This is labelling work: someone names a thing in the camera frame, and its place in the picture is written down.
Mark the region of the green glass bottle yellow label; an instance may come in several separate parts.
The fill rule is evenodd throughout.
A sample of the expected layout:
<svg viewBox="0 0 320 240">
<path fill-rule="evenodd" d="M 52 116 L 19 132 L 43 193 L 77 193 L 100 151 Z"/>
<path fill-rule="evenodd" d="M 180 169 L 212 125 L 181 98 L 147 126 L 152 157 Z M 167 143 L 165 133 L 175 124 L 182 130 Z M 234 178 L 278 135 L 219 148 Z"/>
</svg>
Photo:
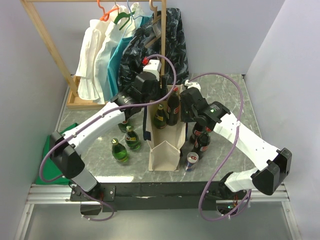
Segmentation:
<svg viewBox="0 0 320 240">
<path fill-rule="evenodd" d="M 153 117 L 153 124 L 157 129 L 164 129 L 167 126 L 167 116 L 164 111 L 164 105 L 158 104 L 157 110 Z"/>
</svg>

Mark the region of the beige canvas tote bag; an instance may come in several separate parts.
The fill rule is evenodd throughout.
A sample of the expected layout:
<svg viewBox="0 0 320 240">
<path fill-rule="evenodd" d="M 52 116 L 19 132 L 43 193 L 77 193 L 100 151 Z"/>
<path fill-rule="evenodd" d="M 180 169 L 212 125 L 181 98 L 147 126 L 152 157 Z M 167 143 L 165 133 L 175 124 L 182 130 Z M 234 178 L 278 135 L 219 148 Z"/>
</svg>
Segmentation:
<svg viewBox="0 0 320 240">
<path fill-rule="evenodd" d="M 182 85 L 177 85 L 178 97 L 180 103 L 180 93 L 183 91 Z M 167 101 L 161 102 L 168 119 Z M 146 135 L 145 139 L 150 147 L 149 153 L 149 171 L 167 171 L 176 172 L 179 170 L 181 157 L 181 148 L 186 141 L 186 123 L 181 121 L 181 103 L 178 113 L 177 124 L 170 126 L 167 124 L 163 129 L 157 129 L 153 124 L 153 118 L 157 111 L 158 104 L 146 107 Z"/>
</svg>

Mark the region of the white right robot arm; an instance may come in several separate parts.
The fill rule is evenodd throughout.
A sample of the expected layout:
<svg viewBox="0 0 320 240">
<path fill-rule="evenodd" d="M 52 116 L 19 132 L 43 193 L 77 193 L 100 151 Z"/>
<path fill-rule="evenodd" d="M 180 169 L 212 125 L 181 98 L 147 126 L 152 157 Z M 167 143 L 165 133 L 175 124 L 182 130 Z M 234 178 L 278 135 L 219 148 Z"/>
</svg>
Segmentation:
<svg viewBox="0 0 320 240">
<path fill-rule="evenodd" d="M 196 122 L 224 137 L 244 153 L 254 168 L 230 172 L 219 187 L 220 196 L 231 199 L 241 190 L 257 189 L 271 196 L 288 176 L 292 153 L 267 143 L 244 124 L 222 103 L 208 103 L 201 92 L 189 87 L 180 94 L 181 117 L 185 123 Z"/>
</svg>

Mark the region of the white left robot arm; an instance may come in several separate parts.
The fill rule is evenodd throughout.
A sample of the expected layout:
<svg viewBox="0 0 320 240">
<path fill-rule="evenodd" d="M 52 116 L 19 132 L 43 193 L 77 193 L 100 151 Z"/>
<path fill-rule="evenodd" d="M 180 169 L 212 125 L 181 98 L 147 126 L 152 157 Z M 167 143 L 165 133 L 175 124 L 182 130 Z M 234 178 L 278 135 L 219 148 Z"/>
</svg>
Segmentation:
<svg viewBox="0 0 320 240">
<path fill-rule="evenodd" d="M 88 201 L 99 197 L 100 188 L 99 182 L 86 169 L 81 154 L 115 125 L 128 120 L 142 108 L 159 103 L 162 100 L 160 82 L 159 71 L 143 70 L 131 85 L 86 121 L 64 134 L 55 131 L 50 135 L 48 157 L 63 176 L 82 189 L 82 195 Z"/>
</svg>

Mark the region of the dark cola bottle red cap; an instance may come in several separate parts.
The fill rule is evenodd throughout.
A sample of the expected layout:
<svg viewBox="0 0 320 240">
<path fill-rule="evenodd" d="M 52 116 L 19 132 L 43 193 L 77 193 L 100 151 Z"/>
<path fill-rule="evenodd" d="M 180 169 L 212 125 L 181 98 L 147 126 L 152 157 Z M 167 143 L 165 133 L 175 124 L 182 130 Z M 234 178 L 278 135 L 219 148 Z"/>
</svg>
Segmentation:
<svg viewBox="0 0 320 240">
<path fill-rule="evenodd" d="M 180 99 L 178 95 L 179 88 L 174 87 L 170 97 L 167 100 L 167 124 L 174 126 L 178 122 L 180 112 Z"/>
</svg>

